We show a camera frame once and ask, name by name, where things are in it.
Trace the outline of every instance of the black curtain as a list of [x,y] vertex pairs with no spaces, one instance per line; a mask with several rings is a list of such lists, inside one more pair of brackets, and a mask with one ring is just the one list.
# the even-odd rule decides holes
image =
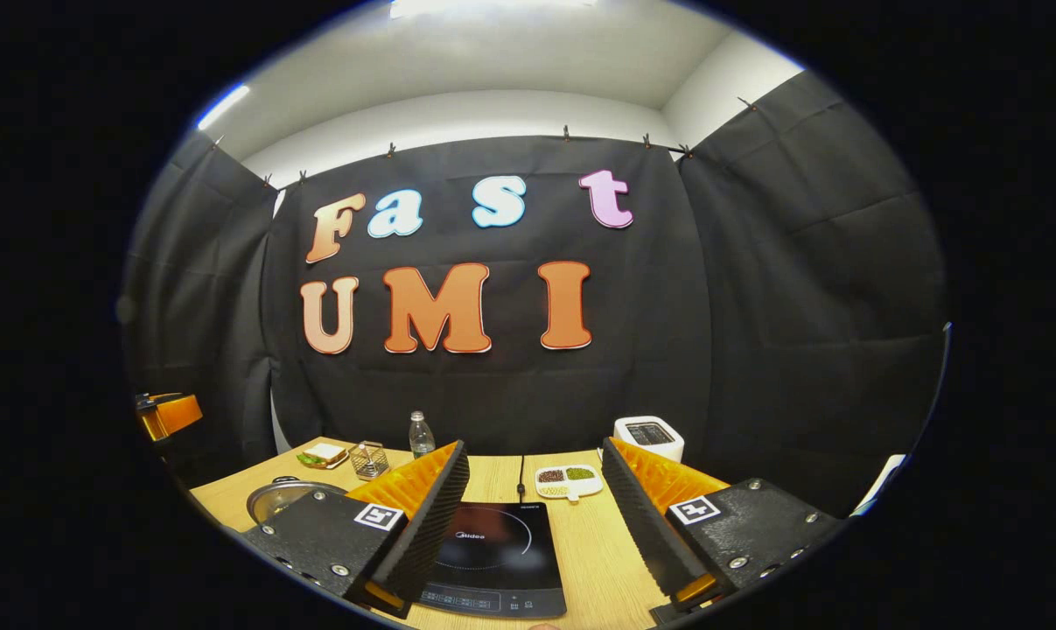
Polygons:
[[[609,169],[628,184],[620,207],[635,221],[597,223],[581,176]],[[472,222],[472,188],[485,176],[527,184],[523,218],[504,228]],[[411,188],[423,224],[412,235],[373,238],[375,204]],[[306,264],[317,208],[362,192],[363,210],[332,259]],[[547,350],[547,285],[541,264],[587,264],[578,350]],[[484,330],[492,348],[444,347],[391,355],[384,271],[416,267],[432,294],[454,264],[483,263]],[[355,335],[347,350],[320,355],[303,333],[301,284],[355,275]],[[460,140],[364,159],[287,188],[268,236],[263,318],[276,359],[276,412],[290,443],[319,435],[408,448],[409,414],[421,409],[438,443],[465,439],[470,454],[543,454],[599,446],[617,418],[661,416],[702,443],[711,379],[706,272],[675,164],[664,149],[622,140]],[[336,330],[336,293],[323,302]]]
[[754,104],[678,164],[711,282],[702,467],[845,517],[923,426],[943,262],[903,165],[818,77]]
[[203,414],[167,454],[187,486],[276,454],[259,308],[276,195],[194,131],[153,183],[128,250],[119,311],[135,394],[192,394]]

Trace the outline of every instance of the plastic bottle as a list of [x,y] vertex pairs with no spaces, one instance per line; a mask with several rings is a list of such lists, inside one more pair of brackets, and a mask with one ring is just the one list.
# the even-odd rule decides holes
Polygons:
[[411,431],[408,432],[407,438],[411,440],[411,454],[415,455],[415,459],[435,450],[435,434],[427,426],[422,412],[411,413]]

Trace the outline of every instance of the induction cooktop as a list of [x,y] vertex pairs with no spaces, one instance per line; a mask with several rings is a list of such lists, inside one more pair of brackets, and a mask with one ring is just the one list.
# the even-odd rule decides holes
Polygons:
[[460,502],[419,603],[485,617],[566,613],[547,505]]

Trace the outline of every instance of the white wall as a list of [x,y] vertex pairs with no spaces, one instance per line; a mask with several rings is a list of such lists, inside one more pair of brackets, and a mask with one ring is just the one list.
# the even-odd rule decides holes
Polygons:
[[680,142],[694,147],[754,102],[804,69],[735,31],[692,72],[664,104],[664,118]]
[[597,136],[656,145],[679,144],[662,113],[639,104],[564,92],[488,90],[421,96],[356,111],[295,133],[243,160],[271,185],[415,147],[494,136]]

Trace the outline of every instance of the power cord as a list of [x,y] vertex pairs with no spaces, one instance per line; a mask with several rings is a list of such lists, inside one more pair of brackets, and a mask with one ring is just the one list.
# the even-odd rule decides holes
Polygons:
[[524,456],[520,455],[520,483],[516,485],[516,494],[520,494],[520,502],[524,502]]

